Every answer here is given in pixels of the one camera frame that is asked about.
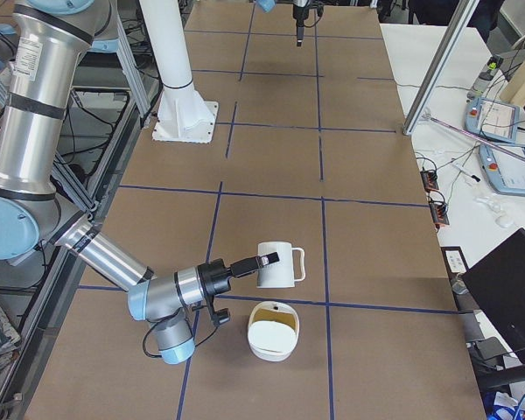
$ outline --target small white object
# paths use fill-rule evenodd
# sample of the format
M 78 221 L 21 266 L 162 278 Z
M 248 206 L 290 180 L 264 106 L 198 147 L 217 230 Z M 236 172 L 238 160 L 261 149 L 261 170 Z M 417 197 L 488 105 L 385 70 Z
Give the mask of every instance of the small white object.
M 301 277 L 295 278 L 293 251 L 299 251 L 299 266 Z M 289 242 L 271 241 L 261 242 L 258 245 L 258 255 L 266 256 L 273 252 L 278 253 L 279 262 L 259 269 L 257 287 L 283 288 L 294 287 L 296 282 L 305 279 L 305 252 L 302 248 L 293 248 Z
M 496 224 L 500 228 L 507 229 L 513 226 L 514 220 L 511 217 L 509 217 L 507 214 L 504 213 L 496 218 Z
M 287 359 L 298 343 L 298 336 L 298 314 L 287 304 L 261 302 L 248 319 L 248 344 L 253 354 L 264 361 Z

